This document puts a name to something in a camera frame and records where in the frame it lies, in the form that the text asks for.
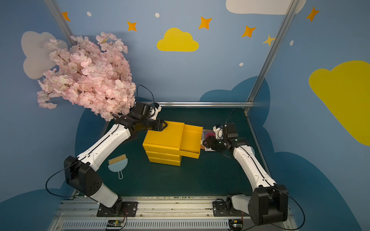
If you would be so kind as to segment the orange seed bag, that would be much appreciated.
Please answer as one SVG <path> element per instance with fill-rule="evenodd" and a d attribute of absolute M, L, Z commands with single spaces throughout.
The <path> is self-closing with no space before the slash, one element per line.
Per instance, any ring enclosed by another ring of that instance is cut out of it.
<path fill-rule="evenodd" d="M 204 140 L 206 139 L 206 134 L 208 133 L 208 131 L 207 130 L 203 130 L 202 131 L 202 138 L 201 138 L 201 142 L 200 142 L 200 144 L 201 144 L 201 146 L 200 146 L 200 148 L 202 149 L 202 150 L 204 150 L 205 149 L 205 146 L 203 145 L 203 142 L 204 142 Z"/>

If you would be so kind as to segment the pink flower seed bag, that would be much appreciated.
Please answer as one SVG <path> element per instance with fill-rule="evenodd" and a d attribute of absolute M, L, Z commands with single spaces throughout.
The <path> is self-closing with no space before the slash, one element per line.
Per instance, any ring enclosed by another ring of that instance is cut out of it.
<path fill-rule="evenodd" d="M 210 136 L 215 137 L 214 131 L 211 131 L 211 130 L 207 130 L 207 131 L 208 131 L 208 133 L 206 134 L 206 138 L 207 137 L 210 137 Z M 213 152 L 213 150 L 205 150 L 205 149 L 204 149 L 204 151 L 206 151 L 206 152 Z"/>

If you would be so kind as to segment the yellow top drawer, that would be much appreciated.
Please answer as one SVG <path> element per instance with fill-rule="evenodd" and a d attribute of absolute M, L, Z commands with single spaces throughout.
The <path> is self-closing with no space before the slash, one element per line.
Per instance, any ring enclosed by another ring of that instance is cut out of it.
<path fill-rule="evenodd" d="M 184 125 L 179 153 L 180 156 L 199 159 L 203 127 Z"/>

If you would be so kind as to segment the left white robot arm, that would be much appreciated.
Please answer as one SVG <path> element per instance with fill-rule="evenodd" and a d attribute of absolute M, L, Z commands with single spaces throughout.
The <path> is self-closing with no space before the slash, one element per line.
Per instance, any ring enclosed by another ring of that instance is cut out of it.
<path fill-rule="evenodd" d="M 116 118 L 112 128 L 94 145 L 64 160 L 67 185 L 107 208 L 114 207 L 119 197 L 103 183 L 97 171 L 119 145 L 135 139 L 139 131 L 163 131 L 168 124 L 157 119 L 160 111 L 158 103 L 138 102 L 127 115 Z"/>

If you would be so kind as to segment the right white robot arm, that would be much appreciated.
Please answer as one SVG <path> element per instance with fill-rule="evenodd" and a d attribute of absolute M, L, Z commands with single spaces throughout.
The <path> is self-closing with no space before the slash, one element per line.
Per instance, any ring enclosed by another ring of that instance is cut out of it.
<path fill-rule="evenodd" d="M 203 146 L 219 153 L 228 150 L 247 176 L 253 189 L 252 195 L 231 196 L 231 205 L 235 210 L 247 213 L 257 226 L 287 220 L 287 188 L 276 184 L 264 170 L 255 157 L 253 147 L 245 138 L 239 136 L 234 123 L 214 126 L 212 135 L 206 135 Z"/>

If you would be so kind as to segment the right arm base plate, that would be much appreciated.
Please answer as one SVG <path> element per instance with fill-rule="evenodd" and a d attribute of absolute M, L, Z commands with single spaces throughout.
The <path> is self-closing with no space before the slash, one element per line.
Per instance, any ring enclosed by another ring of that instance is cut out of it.
<path fill-rule="evenodd" d="M 249 216 L 248 213 L 242 212 L 241 210 L 236 210 L 232 203 L 229 201 L 224 201 L 221 199 L 216 199 L 212 202 L 213 215 L 214 217 L 242 217 Z"/>

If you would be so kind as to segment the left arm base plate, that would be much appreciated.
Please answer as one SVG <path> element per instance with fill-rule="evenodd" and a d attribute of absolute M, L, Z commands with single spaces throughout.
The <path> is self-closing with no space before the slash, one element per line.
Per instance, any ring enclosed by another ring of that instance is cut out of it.
<path fill-rule="evenodd" d="M 99 205 L 97 217 L 135 217 L 138 202 L 136 201 L 117 201 L 113 207 L 108 208 L 102 204 Z"/>

